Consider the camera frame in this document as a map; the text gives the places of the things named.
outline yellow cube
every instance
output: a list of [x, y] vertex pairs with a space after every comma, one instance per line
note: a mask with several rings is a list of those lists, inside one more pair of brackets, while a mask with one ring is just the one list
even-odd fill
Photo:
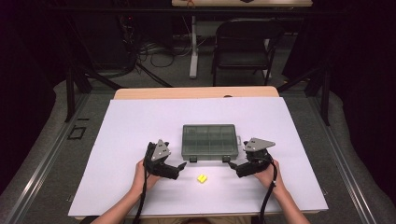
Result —
[[199, 175], [197, 180], [203, 184], [206, 180], [207, 180], [207, 176], [206, 175]]

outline clear plastic box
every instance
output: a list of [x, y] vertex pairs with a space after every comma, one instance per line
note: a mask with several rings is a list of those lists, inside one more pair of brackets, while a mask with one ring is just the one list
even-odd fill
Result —
[[231, 161], [238, 156], [233, 124], [184, 125], [181, 156], [184, 161]]

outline person's right hand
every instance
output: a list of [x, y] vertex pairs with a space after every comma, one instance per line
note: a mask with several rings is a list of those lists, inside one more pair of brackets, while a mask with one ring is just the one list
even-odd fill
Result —
[[[282, 176], [280, 174], [280, 168], [279, 168], [279, 162], [274, 160], [274, 165], [276, 166], [277, 169], [277, 176], [276, 176], [276, 186], [277, 187], [284, 187]], [[269, 188], [271, 185], [271, 182], [273, 181], [274, 178], [274, 166], [270, 164], [267, 169], [254, 174], [254, 176], [260, 180], [263, 186], [266, 188]]]
[[[160, 176], [149, 175], [147, 182], [147, 191], [154, 187], [155, 183], [160, 179]], [[136, 164], [136, 169], [134, 171], [134, 182], [131, 189], [141, 192], [143, 190], [143, 184], [145, 183], [145, 167], [143, 166], [143, 160]]]

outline black cable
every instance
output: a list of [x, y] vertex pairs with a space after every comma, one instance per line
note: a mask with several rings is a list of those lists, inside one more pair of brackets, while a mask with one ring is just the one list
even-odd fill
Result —
[[183, 49], [182, 49], [180, 52], [175, 52], [175, 55], [176, 55], [176, 56], [185, 56], [185, 55], [184, 55], [184, 54], [185, 54], [184, 51], [186, 51], [186, 48], [187, 48], [188, 46], [191, 46], [191, 44], [190, 44], [190, 43], [186, 43], [186, 44], [184, 45]]
[[262, 209], [260, 210], [260, 216], [259, 216], [260, 224], [262, 224], [262, 223], [265, 224], [265, 218], [264, 218], [265, 206], [268, 203], [268, 199], [270, 198], [274, 187], [276, 187], [277, 169], [276, 169], [276, 166], [273, 161], [271, 161], [271, 164], [274, 166], [274, 177], [273, 177], [273, 181], [270, 184], [270, 188], [267, 191], [267, 194], [265, 194], [264, 201], [262, 201]]
[[142, 193], [140, 194], [140, 204], [139, 204], [139, 208], [137, 209], [136, 215], [134, 216], [134, 223], [133, 224], [139, 224], [140, 222], [140, 214], [142, 213], [142, 209], [143, 209], [143, 204], [145, 203], [145, 199], [146, 199], [146, 191], [148, 188], [148, 171], [146, 169], [146, 164], [145, 161], [148, 159], [148, 150], [146, 151], [146, 155], [145, 155], [145, 159], [143, 161], [143, 167], [144, 167], [144, 173], [145, 173], [145, 182], [143, 184], [143, 190]]
[[154, 75], [153, 73], [151, 73], [145, 66], [143, 66], [141, 63], [136, 63], [136, 66], [138, 66], [140, 69], [142, 69], [143, 71], [145, 71], [149, 77], [151, 77], [154, 81], [160, 83], [161, 85], [165, 86], [165, 87], [169, 87], [169, 88], [173, 88], [173, 86], [171, 86], [169, 83], [165, 82], [164, 80], [162, 80], [160, 77], [157, 77], [156, 75]]
[[169, 55], [169, 56], [171, 56], [171, 57], [172, 57], [172, 61], [171, 61], [169, 64], [166, 64], [166, 65], [156, 65], [156, 64], [154, 64], [154, 62], [153, 62], [154, 55], [156, 55], [156, 54], [160, 54], [160, 53], [152, 53], [152, 54], [151, 54], [151, 57], [150, 57], [150, 59], [149, 59], [149, 62], [150, 62], [151, 65], [153, 65], [154, 67], [159, 67], [159, 68], [169, 67], [169, 66], [172, 65], [172, 63], [175, 61], [175, 54], [174, 54], [173, 52], [164, 51], [163, 54], [164, 54], [164, 55]]

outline black chair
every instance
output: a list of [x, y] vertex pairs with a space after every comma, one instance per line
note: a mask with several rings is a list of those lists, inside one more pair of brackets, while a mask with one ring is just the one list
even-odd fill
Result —
[[284, 34], [279, 21], [265, 19], [232, 19], [216, 31], [213, 53], [213, 86], [219, 69], [261, 70], [267, 85], [276, 44]]

